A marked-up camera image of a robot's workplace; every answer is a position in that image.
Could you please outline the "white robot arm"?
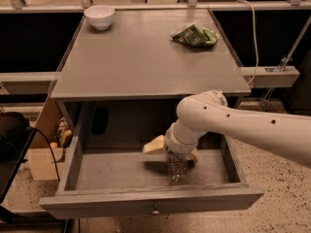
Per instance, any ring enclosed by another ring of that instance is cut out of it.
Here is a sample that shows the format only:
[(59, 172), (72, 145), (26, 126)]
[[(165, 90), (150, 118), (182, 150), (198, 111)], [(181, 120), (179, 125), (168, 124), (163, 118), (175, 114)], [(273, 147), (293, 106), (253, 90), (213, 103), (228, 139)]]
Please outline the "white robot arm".
[(188, 96), (177, 106), (177, 121), (143, 146), (144, 154), (172, 150), (189, 156), (198, 140), (219, 133), (311, 167), (311, 117), (231, 109), (225, 96), (211, 90)]

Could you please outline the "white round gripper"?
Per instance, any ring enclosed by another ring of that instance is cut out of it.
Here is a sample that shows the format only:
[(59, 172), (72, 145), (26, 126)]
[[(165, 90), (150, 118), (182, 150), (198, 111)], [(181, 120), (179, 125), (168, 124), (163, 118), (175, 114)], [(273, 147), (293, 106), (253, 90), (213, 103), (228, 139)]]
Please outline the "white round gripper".
[(196, 163), (198, 160), (197, 146), (198, 135), (188, 129), (184, 124), (173, 123), (166, 131), (165, 136), (159, 135), (145, 146), (143, 154), (160, 154), (165, 152), (166, 146), (176, 153), (188, 154), (188, 160)]

